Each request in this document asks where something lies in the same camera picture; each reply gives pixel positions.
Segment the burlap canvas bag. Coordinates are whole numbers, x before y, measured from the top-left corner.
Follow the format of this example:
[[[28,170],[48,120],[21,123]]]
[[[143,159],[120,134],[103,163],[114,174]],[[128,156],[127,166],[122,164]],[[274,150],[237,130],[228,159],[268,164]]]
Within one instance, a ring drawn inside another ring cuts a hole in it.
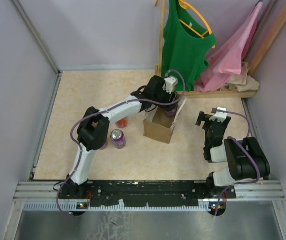
[[[176,112],[172,115],[168,115],[160,107],[151,112],[146,112],[145,120],[143,120],[144,136],[161,143],[169,144],[186,101],[187,98],[183,97],[176,105]]]

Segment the purple Fanta can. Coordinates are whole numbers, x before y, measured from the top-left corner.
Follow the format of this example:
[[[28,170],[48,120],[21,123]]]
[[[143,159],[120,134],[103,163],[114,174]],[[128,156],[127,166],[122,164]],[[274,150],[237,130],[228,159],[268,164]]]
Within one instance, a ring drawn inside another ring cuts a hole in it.
[[[178,106],[175,105],[171,110],[165,112],[166,116],[169,118],[175,117],[177,114],[177,109],[178,109]]]
[[[116,149],[123,149],[126,146],[125,135],[120,129],[113,130],[110,134],[110,139]]]
[[[100,148],[100,150],[106,149],[107,146],[108,146],[108,141],[106,141],[106,142],[103,144],[103,146]]]

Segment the red cola can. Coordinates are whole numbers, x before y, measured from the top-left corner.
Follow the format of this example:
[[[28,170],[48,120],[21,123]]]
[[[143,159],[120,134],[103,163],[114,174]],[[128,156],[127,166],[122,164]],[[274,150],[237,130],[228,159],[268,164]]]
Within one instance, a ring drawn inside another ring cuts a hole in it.
[[[125,118],[122,118],[121,120],[117,121],[115,123],[116,127],[119,128],[119,129],[123,129],[123,128],[126,128],[128,126],[128,118],[125,117]]]

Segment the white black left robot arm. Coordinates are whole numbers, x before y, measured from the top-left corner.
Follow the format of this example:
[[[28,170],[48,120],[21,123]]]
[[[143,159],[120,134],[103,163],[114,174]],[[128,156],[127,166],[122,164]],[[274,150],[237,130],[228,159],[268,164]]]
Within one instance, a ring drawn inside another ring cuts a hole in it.
[[[150,109],[152,106],[160,107],[166,112],[171,112],[179,102],[175,87],[178,79],[174,76],[162,78],[153,76],[146,86],[132,92],[126,99],[112,106],[96,109],[90,107],[85,112],[83,119],[72,128],[70,136],[73,137],[77,130],[77,138],[72,140],[78,145],[73,169],[68,177],[72,184],[69,192],[80,199],[86,195],[88,173],[96,154],[106,143],[110,125]]]

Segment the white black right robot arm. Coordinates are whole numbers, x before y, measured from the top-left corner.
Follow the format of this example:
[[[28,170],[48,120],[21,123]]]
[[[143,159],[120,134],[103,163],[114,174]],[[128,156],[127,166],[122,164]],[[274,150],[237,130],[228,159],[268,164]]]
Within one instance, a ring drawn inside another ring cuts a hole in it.
[[[201,111],[195,124],[200,126],[204,123],[204,159],[213,164],[227,163],[227,167],[210,173],[206,179],[206,192],[212,198],[218,198],[224,188],[256,183],[268,178],[271,173],[270,163],[258,140],[249,135],[250,129],[244,139],[237,140],[232,136],[224,138],[232,120],[229,114],[246,118],[242,114],[218,107],[212,110],[212,114]]]

